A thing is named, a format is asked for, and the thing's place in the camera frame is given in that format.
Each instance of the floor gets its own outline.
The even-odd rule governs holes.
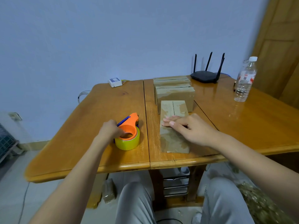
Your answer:
[[[35,184],[28,183],[23,178],[23,172],[26,166],[37,153],[38,151],[30,151],[23,156],[20,156],[0,181],[0,220],[2,224],[28,223],[41,204],[62,182],[62,180],[56,180]],[[243,181],[252,184],[249,178],[241,171],[238,174],[233,173],[228,162],[214,163],[208,165],[206,169],[207,171],[204,172],[199,185],[198,195],[203,195],[209,180],[216,176],[229,178],[236,184]],[[177,168],[163,169],[161,172],[164,177],[182,175]],[[141,182],[148,190],[151,197],[154,198],[152,182],[147,170],[111,173],[109,174],[109,178],[112,178],[116,185],[118,191],[117,199],[108,204],[105,204],[102,200],[97,209],[86,209],[81,223],[98,223],[99,220],[101,220],[101,223],[114,223],[119,195],[122,188],[129,182]],[[169,181],[165,183],[165,186],[186,184],[186,181],[188,180],[181,180],[181,183],[177,181]],[[172,208],[158,211],[155,215],[157,220],[176,218],[185,224],[191,223],[192,216],[198,211],[201,211],[200,207]]]

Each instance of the hand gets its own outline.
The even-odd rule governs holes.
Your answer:
[[[197,114],[192,114],[186,117],[172,116],[163,119],[164,123],[162,126],[172,127],[185,139],[192,143],[203,146],[213,146],[215,137],[219,134],[219,131],[213,129]]]
[[[113,139],[120,137],[122,134],[124,134],[124,131],[117,127],[116,121],[109,120],[108,122],[103,123],[103,126],[97,136]]]

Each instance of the tape dispenser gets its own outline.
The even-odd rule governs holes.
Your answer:
[[[132,150],[136,148],[140,140],[140,130],[138,128],[139,117],[137,113],[132,113],[120,123],[117,124],[126,135],[129,135],[126,138],[115,138],[115,145],[121,150]]]

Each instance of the tape roll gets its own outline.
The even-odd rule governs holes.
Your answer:
[[[136,127],[136,130],[136,137],[131,140],[122,140],[120,138],[115,138],[115,145],[121,150],[132,150],[133,148],[136,148],[140,140],[140,130],[138,127]]]

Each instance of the white box device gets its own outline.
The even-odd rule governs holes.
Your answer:
[[[108,82],[111,87],[117,87],[123,85],[122,81],[118,78],[109,79]]]

